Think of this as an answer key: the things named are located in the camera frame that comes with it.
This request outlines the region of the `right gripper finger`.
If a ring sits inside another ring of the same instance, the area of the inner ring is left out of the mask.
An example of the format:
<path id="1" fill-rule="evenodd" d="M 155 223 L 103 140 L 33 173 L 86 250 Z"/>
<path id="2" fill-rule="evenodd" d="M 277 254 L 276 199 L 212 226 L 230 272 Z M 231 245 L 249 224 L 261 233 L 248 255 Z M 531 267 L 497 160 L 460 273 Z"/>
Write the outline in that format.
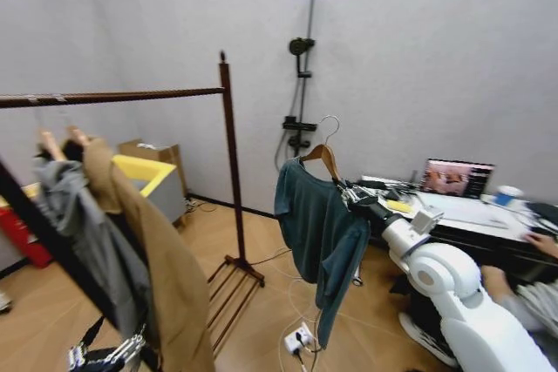
<path id="1" fill-rule="evenodd" d="M 348 180 L 339 180 L 337 189 L 345 199 L 364 199 L 366 197 L 365 189 Z"/>
<path id="2" fill-rule="evenodd" d="M 369 213 L 374 204 L 374 197 L 364 194 L 358 195 L 354 192 L 344 193 L 347 208 L 354 213 Z"/>

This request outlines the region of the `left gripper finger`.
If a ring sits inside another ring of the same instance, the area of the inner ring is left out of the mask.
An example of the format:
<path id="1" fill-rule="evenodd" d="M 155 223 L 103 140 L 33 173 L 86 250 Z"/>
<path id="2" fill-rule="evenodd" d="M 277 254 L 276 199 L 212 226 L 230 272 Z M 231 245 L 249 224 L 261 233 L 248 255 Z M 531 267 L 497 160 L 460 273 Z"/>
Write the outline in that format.
<path id="1" fill-rule="evenodd" d="M 127 364 L 134 359 L 146 345 L 144 336 L 146 325 L 143 324 L 137 333 L 123 341 L 107 356 L 108 364 Z"/>
<path id="2" fill-rule="evenodd" d="M 71 346 L 67 352 L 69 370 L 80 370 L 92 361 L 88 358 L 89 347 L 97 337 L 105 317 L 101 315 L 85 332 L 77 345 Z"/>

